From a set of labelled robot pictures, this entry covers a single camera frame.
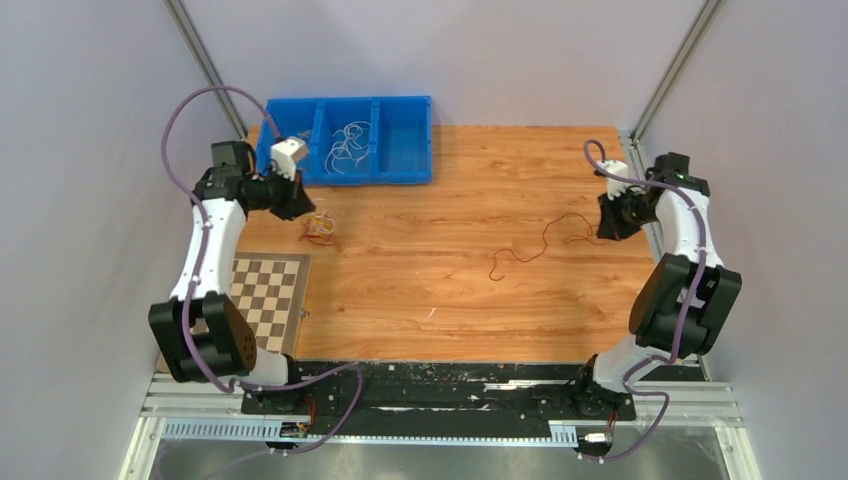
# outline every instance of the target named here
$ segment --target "white wall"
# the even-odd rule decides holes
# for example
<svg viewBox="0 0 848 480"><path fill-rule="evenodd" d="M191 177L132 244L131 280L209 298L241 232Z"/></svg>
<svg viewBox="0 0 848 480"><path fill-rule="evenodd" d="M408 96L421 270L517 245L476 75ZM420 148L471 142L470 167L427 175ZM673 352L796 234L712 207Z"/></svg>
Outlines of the white wall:
<svg viewBox="0 0 848 480"><path fill-rule="evenodd" d="M204 85L161 2L7 2L0 16L0 478L113 479L173 287L187 202L159 163ZM212 98L178 123L182 178L231 135Z"/></svg>
<svg viewBox="0 0 848 480"><path fill-rule="evenodd" d="M262 97L433 95L440 124L633 127L701 0L186 0Z"/></svg>
<svg viewBox="0 0 848 480"><path fill-rule="evenodd" d="M707 357L763 478L845 478L848 4L728 0L645 142L692 156L742 292Z"/></svg>

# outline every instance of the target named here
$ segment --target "red cable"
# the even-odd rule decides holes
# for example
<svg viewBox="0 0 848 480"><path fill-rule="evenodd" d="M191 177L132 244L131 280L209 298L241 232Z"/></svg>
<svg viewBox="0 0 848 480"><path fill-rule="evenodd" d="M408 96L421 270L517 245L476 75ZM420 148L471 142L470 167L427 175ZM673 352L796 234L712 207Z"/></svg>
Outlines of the red cable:
<svg viewBox="0 0 848 480"><path fill-rule="evenodd" d="M603 242L603 243L596 243L596 242L593 242L593 241L592 241L592 236L594 235L594 228L592 227L592 224L591 224L591 223L589 223L589 220L586 220L586 217L584 217L583 215L580 215L579 213L574 213L574 212L564 213L562 216L560 216L560 217L559 217L559 218L557 218L556 220L553 220L553 221L551 221L551 222L548 222L548 224L547 224L547 225L545 225L545 229L544 229L544 230L542 230L542 243L544 243L544 244L545 244L545 246L544 246L544 247L542 247L542 251L541 251L541 252L539 252L539 253L537 253L536 255L533 255L532 257L530 257L530 258L528 258L528 259L526 259L526 260L523 260L523 259L521 259L521 258L518 258L518 255L516 255L516 254L515 254L515 252L514 252L514 251L512 251L512 249L511 249L511 248L502 248L502 249L500 249L500 250L496 251L495 253L493 253L493 254L492 254L492 258L494 259L495 264L494 264L494 265L492 265L492 270L491 270L491 271L489 271L489 280L491 280L491 281L493 281L493 282L500 282L500 281L501 281L501 280L503 280L503 279L504 279L504 277L506 276L506 275L501 275L501 276L500 276L500 277L498 277L498 278L494 278L494 277L492 277L492 274L493 274L493 273L495 273L495 270L498 268L498 254L499 254L499 253L501 253L501 252L509 252L509 253L510 253L510 255L512 255L512 257L513 257L513 258L515 258L516 260L518 260L518 261L519 261L519 262L521 262L521 263L530 263L530 262L532 262L533 260L536 260L537 258L539 258L539 257L541 257L542 255L544 255L544 253L548 250L548 239L547 239L547 238L545 238L545 234L546 234L546 233L548 233L548 229L551 227L551 225L553 225L553 224L555 224L555 223L559 222L560 220L562 220L562 219L564 219L564 218L571 217L571 216L574 216L574 217L580 217L580 218L581 218L584 222L586 222L586 225L589 227L589 232L588 232L588 234L587 234L586 236L571 234L571 235L569 235L569 236L565 237L564 243L565 243L566 245L568 245L568 244L569 244L569 243L571 243L571 242L576 242L576 241L578 241L578 240L585 240L585 241L587 241L587 242L591 243L592 245L598 245L598 246L600 246L600 245L606 245L606 244L607 244L607 242Z"/></svg>

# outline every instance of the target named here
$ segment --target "gray floor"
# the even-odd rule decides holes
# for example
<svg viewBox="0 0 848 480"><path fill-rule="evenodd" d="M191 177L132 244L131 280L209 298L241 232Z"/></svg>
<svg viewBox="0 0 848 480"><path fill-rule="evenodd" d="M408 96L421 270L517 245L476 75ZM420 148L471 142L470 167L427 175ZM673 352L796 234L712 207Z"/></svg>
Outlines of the gray floor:
<svg viewBox="0 0 848 480"><path fill-rule="evenodd" d="M632 444L638 435L633 427L616 428L618 449ZM265 449L265 446L248 442L186 440L169 442L162 448L166 449L161 460L162 477L165 480L194 480L204 478L240 456ZM328 444L302 456L262 456L215 478L722 480L728 476L712 429L665 427L658 429L632 457L606 465L578 461L571 450L554 448Z"/></svg>

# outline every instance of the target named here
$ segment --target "wooden tabletop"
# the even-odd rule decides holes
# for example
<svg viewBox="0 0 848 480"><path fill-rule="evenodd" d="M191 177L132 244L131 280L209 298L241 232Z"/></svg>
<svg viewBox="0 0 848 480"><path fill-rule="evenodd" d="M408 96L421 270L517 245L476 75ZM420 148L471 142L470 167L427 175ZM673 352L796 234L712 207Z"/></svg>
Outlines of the wooden tabletop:
<svg viewBox="0 0 848 480"><path fill-rule="evenodd" d="M435 127L423 186L309 188L337 221L336 246L299 242L301 226L251 213L242 252L308 253L312 274L298 358L583 362L627 333L652 270L644 234L598 246L604 181L582 144L623 158L613 128Z"/></svg>

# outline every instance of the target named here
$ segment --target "robotic arm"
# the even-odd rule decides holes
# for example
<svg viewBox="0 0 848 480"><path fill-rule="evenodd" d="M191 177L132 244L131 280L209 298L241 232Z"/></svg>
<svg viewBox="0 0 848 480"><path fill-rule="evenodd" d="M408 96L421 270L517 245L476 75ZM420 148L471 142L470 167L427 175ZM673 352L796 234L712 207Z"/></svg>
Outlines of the robotic arm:
<svg viewBox="0 0 848 480"><path fill-rule="evenodd" d="M606 172L627 177L627 165L616 160L601 163ZM696 289L682 325L677 358L710 351L742 286L742 277L724 268L707 223L709 185L689 174L689 157L662 155L646 172L650 181L683 190L703 218L706 265L701 280L691 285L699 261L699 225L686 202L659 188L632 186L608 179L607 192L598 197L601 223L598 237L624 240L650 222L658 221L665 241L659 260L630 313L630 335L607 352L593 356L581 369L570 402L582 417L617 411L629 401L626 383L643 378L672 354L675 329L687 289ZM631 371L637 365L643 365Z"/></svg>
<svg viewBox="0 0 848 480"><path fill-rule="evenodd" d="M251 173L255 152L245 142L212 145L216 166L209 168L193 193L206 210L193 207L194 227L185 266L170 300L152 305L148 321L171 375L178 382L208 379L192 357L182 334L182 311L189 302L189 325L204 319L208 332L192 334L202 360L217 377L236 376L259 385L282 385L288 381L291 361L257 347L253 330L230 300L232 263L236 243L255 210L269 210L281 220L294 220L315 210L300 181L296 162L308 148L298 138L278 141L271 149L272 166L263 176ZM204 242L204 229L208 230ZM203 269L193 275L198 257ZM197 287L186 298L189 281Z"/></svg>

